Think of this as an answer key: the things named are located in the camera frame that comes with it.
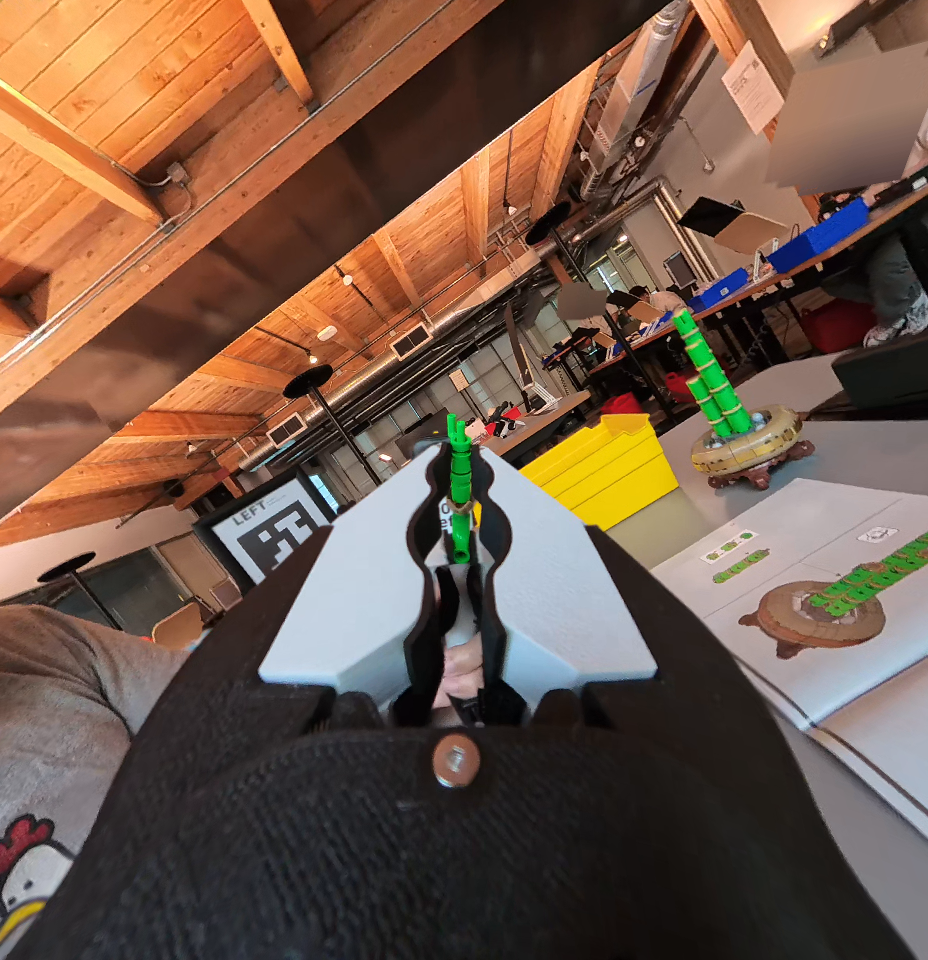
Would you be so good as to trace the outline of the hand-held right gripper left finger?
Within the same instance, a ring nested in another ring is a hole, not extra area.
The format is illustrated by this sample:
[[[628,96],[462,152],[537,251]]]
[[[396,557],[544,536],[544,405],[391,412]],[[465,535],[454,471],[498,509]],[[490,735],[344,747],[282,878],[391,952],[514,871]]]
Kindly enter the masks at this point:
[[[430,719],[444,671],[434,576],[444,446],[424,450],[331,532],[263,657],[268,684],[328,687],[392,704],[400,725]]]

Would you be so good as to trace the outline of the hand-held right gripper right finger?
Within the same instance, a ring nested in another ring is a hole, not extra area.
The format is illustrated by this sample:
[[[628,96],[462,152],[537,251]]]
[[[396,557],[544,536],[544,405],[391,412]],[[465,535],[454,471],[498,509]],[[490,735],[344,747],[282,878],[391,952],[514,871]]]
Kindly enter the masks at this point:
[[[645,680],[657,664],[591,533],[498,455],[473,452],[480,505],[482,718],[523,718],[553,690]]]

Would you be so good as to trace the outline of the green lego bamboo stem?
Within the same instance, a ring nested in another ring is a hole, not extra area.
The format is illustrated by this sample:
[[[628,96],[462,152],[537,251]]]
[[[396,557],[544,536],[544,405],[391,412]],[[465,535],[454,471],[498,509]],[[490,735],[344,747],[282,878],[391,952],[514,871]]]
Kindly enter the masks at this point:
[[[446,419],[450,447],[449,488],[446,497],[450,510],[452,560],[457,565],[471,562],[472,438],[466,423],[455,414]]]

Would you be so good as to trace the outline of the lego instruction booklet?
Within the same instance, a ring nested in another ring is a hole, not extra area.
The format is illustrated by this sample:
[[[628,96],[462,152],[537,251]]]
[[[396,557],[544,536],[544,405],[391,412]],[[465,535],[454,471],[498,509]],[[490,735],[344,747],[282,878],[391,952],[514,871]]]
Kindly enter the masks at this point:
[[[652,573],[928,840],[928,495],[797,479]]]

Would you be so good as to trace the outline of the lego bamboo model on base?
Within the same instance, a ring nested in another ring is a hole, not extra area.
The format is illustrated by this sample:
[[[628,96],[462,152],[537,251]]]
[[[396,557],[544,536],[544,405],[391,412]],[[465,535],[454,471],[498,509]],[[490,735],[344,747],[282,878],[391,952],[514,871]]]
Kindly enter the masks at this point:
[[[693,316],[683,310],[672,320],[696,371],[686,381],[687,390],[709,425],[694,443],[690,461],[711,488],[745,480],[766,490],[774,467],[815,453],[815,445],[802,436],[800,414],[779,404],[750,411]]]

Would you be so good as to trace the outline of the person's left hand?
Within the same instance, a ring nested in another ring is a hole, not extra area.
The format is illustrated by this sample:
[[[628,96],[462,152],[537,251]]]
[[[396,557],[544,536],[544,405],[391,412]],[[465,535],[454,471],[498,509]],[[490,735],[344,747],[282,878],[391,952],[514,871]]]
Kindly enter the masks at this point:
[[[465,643],[447,646],[434,710],[450,707],[453,698],[471,700],[477,697],[483,688],[482,664],[482,641],[477,635]]]

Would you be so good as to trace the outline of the dark monitor screen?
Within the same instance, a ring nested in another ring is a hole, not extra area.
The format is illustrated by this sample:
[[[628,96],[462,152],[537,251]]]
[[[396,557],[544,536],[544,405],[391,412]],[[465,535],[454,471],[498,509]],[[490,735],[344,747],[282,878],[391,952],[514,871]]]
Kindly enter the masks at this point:
[[[428,447],[448,440],[449,416],[452,414],[447,409],[440,409],[418,425],[410,446],[410,459],[415,459]]]

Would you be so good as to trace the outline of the yellow plastic bin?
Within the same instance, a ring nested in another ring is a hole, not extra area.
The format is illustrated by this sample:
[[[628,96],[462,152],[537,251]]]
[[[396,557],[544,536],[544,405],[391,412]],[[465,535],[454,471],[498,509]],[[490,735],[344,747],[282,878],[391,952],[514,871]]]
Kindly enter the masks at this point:
[[[678,489],[648,414],[603,415],[520,473],[603,531]]]

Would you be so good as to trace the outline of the grey work table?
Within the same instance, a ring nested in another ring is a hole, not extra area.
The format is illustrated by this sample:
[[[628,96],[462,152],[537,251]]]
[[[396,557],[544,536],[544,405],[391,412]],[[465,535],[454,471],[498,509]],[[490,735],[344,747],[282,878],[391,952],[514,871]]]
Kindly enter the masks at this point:
[[[566,396],[546,410],[525,415],[520,421],[521,425],[507,437],[488,440],[485,447],[507,462],[513,463],[553,438],[568,419],[584,424],[585,416],[581,410],[591,402],[591,399],[590,390],[580,390]]]

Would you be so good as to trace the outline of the tan chair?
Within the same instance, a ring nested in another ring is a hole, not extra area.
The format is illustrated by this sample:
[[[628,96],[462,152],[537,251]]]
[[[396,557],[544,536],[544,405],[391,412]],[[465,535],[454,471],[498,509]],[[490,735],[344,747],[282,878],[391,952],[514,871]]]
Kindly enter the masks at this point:
[[[168,617],[158,621],[152,630],[153,642],[166,650],[192,651],[205,635],[203,607],[193,599]]]

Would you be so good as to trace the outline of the black disc floor lamp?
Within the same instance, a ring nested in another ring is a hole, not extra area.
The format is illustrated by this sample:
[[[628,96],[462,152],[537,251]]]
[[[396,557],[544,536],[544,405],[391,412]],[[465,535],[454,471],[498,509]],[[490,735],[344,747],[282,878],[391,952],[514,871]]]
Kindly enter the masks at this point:
[[[559,226],[567,220],[570,210],[571,204],[569,201],[561,201],[554,205],[530,227],[530,230],[527,234],[528,243],[536,246],[537,244],[543,242],[547,236],[549,236],[553,241],[554,246],[566,259],[566,264],[570,267],[570,270],[578,282],[584,284],[584,286],[586,286],[591,292],[594,292],[594,289],[591,287],[590,281],[588,280],[587,274],[578,266],[576,259],[558,232]],[[662,409],[666,420],[671,424],[671,426],[678,426],[678,420],[675,418],[672,403],[666,399],[653,376],[645,369],[640,359],[636,356],[631,345],[626,340],[623,329],[618,325],[616,319],[609,313],[606,306],[603,306],[602,314],[613,332],[615,341],[618,342],[622,350],[626,353],[627,357],[634,364],[635,368],[639,370],[640,375],[647,382],[656,401]]]
[[[353,453],[354,457],[365,473],[370,478],[374,486],[383,485],[382,479],[374,471],[372,465],[366,460],[362,450],[354,441],[351,434],[345,429],[337,415],[334,413],[329,402],[327,402],[321,387],[323,387],[333,376],[334,370],[326,364],[312,364],[308,369],[293,377],[282,391],[286,400],[295,401],[302,397],[311,396],[318,406],[325,412],[326,419],[330,422],[339,437],[345,442],[347,447]]]
[[[122,624],[113,616],[109,608],[98,598],[98,595],[91,589],[86,580],[79,571],[90,564],[97,557],[95,551],[87,551],[72,558],[62,561],[51,567],[49,570],[37,576],[37,582],[42,585],[52,584],[58,581],[68,581],[74,584],[83,594],[86,595],[90,603],[103,616],[108,625],[118,631],[123,631]]]

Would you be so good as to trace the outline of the person's grey chicken-print shirt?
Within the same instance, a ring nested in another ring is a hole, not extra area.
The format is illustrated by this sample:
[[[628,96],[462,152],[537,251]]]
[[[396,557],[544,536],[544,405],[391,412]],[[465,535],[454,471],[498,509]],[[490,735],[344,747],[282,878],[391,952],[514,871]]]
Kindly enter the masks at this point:
[[[71,869],[189,654],[53,608],[0,606],[0,958]]]

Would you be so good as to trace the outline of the small blue plastic bin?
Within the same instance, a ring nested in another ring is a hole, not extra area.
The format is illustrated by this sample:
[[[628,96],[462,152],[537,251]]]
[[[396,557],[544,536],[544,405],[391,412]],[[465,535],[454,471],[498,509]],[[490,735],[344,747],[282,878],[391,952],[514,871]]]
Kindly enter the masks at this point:
[[[692,314],[700,314],[732,297],[750,282],[750,273],[738,268],[687,301]]]

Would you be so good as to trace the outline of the long wooden work table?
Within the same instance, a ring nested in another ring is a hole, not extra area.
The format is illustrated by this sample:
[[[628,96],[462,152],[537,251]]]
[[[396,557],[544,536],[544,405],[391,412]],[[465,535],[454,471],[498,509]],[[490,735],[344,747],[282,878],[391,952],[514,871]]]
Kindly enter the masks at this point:
[[[928,167],[886,189],[890,201],[869,209],[866,226],[816,258],[758,283],[760,289],[740,289],[706,311],[705,326],[721,330],[744,321],[760,321],[770,304],[792,294],[823,290],[828,277],[865,259],[883,241],[896,236],[928,296]]]

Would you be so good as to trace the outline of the large red container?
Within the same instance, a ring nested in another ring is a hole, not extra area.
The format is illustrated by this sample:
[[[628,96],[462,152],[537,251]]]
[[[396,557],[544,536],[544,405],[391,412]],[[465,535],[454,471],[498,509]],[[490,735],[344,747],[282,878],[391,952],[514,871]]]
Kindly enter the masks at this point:
[[[820,354],[859,348],[877,324],[869,304],[836,298],[815,309],[804,309],[798,323],[807,342]]]

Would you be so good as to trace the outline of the black box device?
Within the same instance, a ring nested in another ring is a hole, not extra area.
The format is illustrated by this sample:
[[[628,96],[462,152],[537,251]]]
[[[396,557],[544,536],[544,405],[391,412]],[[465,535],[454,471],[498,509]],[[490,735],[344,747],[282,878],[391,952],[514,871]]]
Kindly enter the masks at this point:
[[[928,419],[928,331],[846,353],[831,369],[854,411]]]

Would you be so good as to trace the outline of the open laptop on stand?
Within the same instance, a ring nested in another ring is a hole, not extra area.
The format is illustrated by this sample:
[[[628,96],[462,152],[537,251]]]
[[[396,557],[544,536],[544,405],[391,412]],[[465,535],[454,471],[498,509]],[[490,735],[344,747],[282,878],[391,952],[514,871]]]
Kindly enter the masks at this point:
[[[733,203],[699,197],[678,220],[688,231],[710,237],[715,244],[743,256],[752,256],[774,240],[790,236],[790,228]]]

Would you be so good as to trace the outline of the large blue plastic bin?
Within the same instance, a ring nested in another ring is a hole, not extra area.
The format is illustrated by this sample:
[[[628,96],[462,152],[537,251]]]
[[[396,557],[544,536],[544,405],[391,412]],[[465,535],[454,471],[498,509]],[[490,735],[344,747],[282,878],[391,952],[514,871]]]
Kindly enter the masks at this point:
[[[856,197],[830,217],[803,231],[770,253],[768,261],[778,274],[784,274],[803,263],[826,253],[845,238],[865,227],[869,207],[863,197]]]

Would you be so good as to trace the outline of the white paper notice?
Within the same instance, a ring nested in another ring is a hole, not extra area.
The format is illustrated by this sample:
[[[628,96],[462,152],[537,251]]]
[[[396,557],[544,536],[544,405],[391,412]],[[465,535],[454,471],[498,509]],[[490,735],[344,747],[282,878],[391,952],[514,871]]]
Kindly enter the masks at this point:
[[[747,41],[723,75],[722,84],[755,135],[777,118],[785,104],[784,96],[751,41]]]

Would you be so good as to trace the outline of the round metal air duct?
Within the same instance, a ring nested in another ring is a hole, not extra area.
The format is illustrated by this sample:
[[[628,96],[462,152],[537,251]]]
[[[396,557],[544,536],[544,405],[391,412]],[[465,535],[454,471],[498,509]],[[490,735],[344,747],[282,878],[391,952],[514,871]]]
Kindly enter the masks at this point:
[[[698,236],[679,224],[683,210],[672,184],[663,175],[623,197],[620,204],[590,225],[576,231],[560,229],[558,238],[572,248],[587,244],[650,204],[661,212],[686,259],[696,262],[693,270],[698,280],[715,281],[718,268]],[[554,282],[547,260],[556,254],[554,240],[544,239],[426,321],[423,326],[429,337],[413,346],[407,355],[398,356],[390,343],[386,355],[324,392],[331,413],[342,426],[369,421],[403,402],[405,395],[442,376],[446,369],[457,366],[465,354],[479,350],[483,341],[498,338],[506,324],[506,306],[541,285]]]

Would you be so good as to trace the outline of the rectangular metal duct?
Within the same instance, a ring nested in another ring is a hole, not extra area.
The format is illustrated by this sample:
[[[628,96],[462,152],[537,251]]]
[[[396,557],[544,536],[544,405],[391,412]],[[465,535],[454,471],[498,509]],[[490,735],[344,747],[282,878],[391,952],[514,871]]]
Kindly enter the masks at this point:
[[[581,202],[590,201],[603,176],[624,156],[658,88],[688,6],[687,1],[671,2],[641,27],[595,126],[588,149],[590,172],[579,188]]]

